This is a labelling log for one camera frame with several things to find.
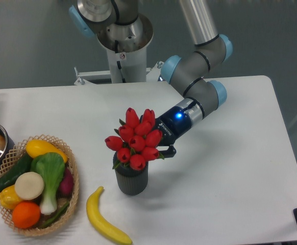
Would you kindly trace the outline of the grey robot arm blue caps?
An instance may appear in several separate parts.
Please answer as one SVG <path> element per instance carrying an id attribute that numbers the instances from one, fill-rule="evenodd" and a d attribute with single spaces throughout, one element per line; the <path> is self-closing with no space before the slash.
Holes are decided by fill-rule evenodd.
<path id="1" fill-rule="evenodd" d="M 158 117 L 156 128 L 162 131 L 160 156 L 176 153 L 174 142 L 227 99 L 227 91 L 218 81 L 206 82 L 204 75 L 226 61 L 233 51 L 227 36 L 218 33 L 205 1 L 180 1 L 195 51 L 187 58 L 168 58 L 160 77 L 183 100 Z M 78 30 L 87 37 L 96 36 L 106 50 L 112 83 L 146 81 L 146 48 L 153 38 L 148 18 L 138 11 L 138 1 L 72 1 L 69 15 Z"/>

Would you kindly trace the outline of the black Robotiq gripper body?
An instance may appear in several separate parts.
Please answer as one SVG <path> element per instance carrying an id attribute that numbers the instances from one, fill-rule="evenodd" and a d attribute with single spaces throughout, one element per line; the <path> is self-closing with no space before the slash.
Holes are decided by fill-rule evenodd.
<path id="1" fill-rule="evenodd" d="M 192 128 L 188 107 L 174 106 L 155 119 L 153 130 L 162 132 L 158 146 L 173 145 L 175 141 Z"/>

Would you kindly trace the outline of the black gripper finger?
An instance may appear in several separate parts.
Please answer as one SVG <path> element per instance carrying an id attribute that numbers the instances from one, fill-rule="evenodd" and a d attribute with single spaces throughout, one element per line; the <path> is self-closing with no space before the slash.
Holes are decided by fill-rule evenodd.
<path id="1" fill-rule="evenodd" d="M 157 150 L 159 151 L 158 158 L 172 158 L 177 153 L 173 145 L 158 146 Z"/>

